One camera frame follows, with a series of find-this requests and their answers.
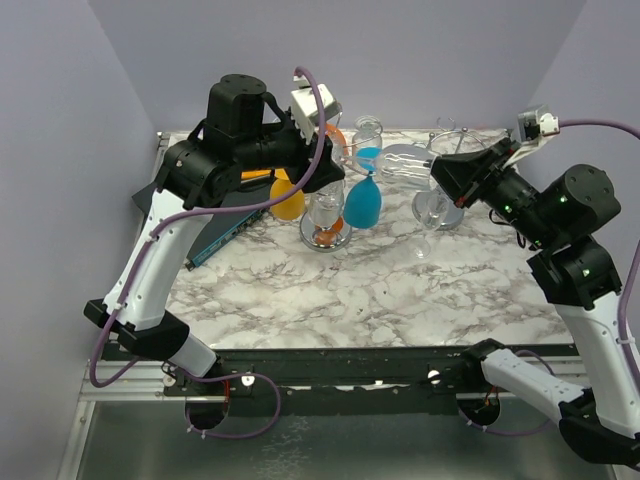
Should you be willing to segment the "clear patterned wine glass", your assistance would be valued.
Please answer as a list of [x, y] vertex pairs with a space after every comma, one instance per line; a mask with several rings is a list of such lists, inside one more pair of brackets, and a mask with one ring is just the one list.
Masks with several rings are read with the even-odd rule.
[[358, 117], [354, 122], [354, 127], [352, 146], [356, 150], [368, 147], [382, 148], [383, 126], [377, 117], [371, 115]]

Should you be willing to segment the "orange plastic goblet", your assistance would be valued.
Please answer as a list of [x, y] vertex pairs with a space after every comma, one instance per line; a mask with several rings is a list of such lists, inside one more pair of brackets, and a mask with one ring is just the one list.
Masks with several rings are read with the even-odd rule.
[[326, 136], [332, 143], [332, 160], [336, 163], [343, 163], [349, 156], [349, 150], [344, 135], [339, 128], [329, 123], [326, 124], [325, 131]]

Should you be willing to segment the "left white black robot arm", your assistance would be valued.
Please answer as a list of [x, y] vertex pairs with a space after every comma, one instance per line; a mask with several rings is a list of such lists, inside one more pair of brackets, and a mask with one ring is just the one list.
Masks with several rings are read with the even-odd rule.
[[[222, 380], [216, 353], [165, 309], [187, 253], [214, 218], [269, 209], [343, 179], [326, 134], [340, 108], [324, 84], [303, 67], [294, 71], [291, 105], [282, 110], [265, 83], [229, 74], [209, 92], [207, 113], [188, 137], [170, 147], [155, 177], [155, 190], [132, 254], [110, 292], [87, 303], [84, 314], [102, 330], [90, 360], [97, 362], [110, 333], [136, 358], [168, 362], [187, 372], [201, 395]], [[224, 206], [245, 172], [282, 169], [290, 186], [257, 204]]]

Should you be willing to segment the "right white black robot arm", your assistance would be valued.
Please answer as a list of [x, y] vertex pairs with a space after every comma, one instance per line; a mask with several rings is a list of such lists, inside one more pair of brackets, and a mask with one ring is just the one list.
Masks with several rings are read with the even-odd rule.
[[639, 352], [618, 315], [622, 283], [594, 232], [621, 211], [607, 174], [577, 164], [544, 191], [514, 168], [522, 146], [504, 138], [485, 150], [434, 158], [431, 175], [459, 208], [483, 202], [527, 241], [528, 261], [567, 326], [590, 385], [558, 379], [488, 339], [462, 354], [462, 384], [500, 387], [543, 413], [565, 443], [594, 464], [639, 467], [639, 388], [629, 364]]

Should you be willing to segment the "blue plastic goblet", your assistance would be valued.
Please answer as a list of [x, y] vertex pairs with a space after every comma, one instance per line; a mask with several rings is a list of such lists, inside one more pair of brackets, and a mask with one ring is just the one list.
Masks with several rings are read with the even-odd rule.
[[371, 229], [379, 221], [382, 195], [375, 183], [375, 160], [381, 153], [380, 147], [365, 147], [357, 151], [351, 166], [364, 176], [349, 191], [343, 210], [347, 224], [356, 229]]

